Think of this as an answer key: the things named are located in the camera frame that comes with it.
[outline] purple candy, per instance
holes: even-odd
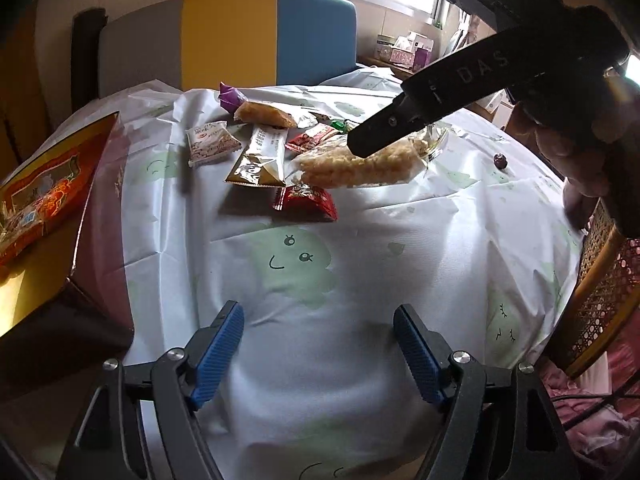
[[[220,83],[220,106],[222,106],[230,114],[236,113],[236,110],[242,103],[247,101],[245,95],[233,86]]]

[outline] red candy wrapper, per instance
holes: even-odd
[[[304,153],[314,149],[318,144],[337,133],[339,133],[338,130],[331,126],[318,124],[318,126],[309,128],[306,132],[295,136],[285,146],[292,152]]]
[[[310,216],[322,213],[327,220],[336,221],[338,219],[331,195],[321,187],[308,186],[307,184],[281,187],[276,194],[273,208],[276,211],[295,210]]]

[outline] white tablecloth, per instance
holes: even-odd
[[[366,88],[379,79],[366,69],[332,84]],[[243,92],[362,121],[399,91],[391,79],[384,87]],[[460,110],[446,120],[463,131],[412,182],[332,190],[337,222],[287,224],[271,209],[273,189],[224,183],[237,153],[188,168],[184,131],[225,118],[216,95],[153,82],[80,110],[56,136],[119,109],[132,139],[122,205],[136,326],[127,364],[183,346],[226,300],[239,301],[246,327],[238,354],[198,414],[225,479],[296,480],[303,471],[305,480],[382,478],[423,453],[440,420],[394,341],[394,309],[412,303],[452,348],[487,364],[535,360],[580,256],[582,234],[564,218],[561,182],[515,140]],[[248,133],[239,130],[242,142]],[[498,152],[509,161],[504,172],[492,162]],[[311,262],[300,261],[303,252]],[[272,256],[284,270],[270,269]],[[144,413],[161,460],[152,407]],[[166,468],[158,478],[169,478]]]

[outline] silver bolt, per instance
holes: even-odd
[[[166,356],[171,359],[171,361],[179,361],[184,357],[184,350],[182,348],[171,348],[166,353]]]
[[[118,367],[117,359],[107,359],[105,362],[102,363],[102,369],[107,370],[108,372],[115,370],[117,367]]]
[[[466,365],[471,361],[471,356],[463,350],[453,353],[453,360],[461,365]]]
[[[533,372],[536,371],[533,365],[524,361],[518,364],[518,370],[520,370],[525,375],[531,375]]]

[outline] cartoon mouth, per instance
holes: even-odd
[[[271,267],[271,269],[284,269],[284,267],[274,267],[274,266],[272,266],[272,265],[271,265],[271,264],[273,263],[273,259],[274,259],[275,257],[276,257],[276,255],[274,254],[274,255],[271,257],[271,260],[269,260],[269,266]]]

